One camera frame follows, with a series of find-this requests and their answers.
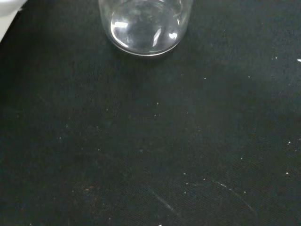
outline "table surface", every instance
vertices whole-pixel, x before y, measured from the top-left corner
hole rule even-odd
[[[96,0],[29,1],[0,45],[0,225],[300,225],[300,9],[198,0],[144,59]]]

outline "glass jar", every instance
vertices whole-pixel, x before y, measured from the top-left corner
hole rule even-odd
[[[184,36],[193,0],[98,0],[102,24],[120,49],[156,56]]]

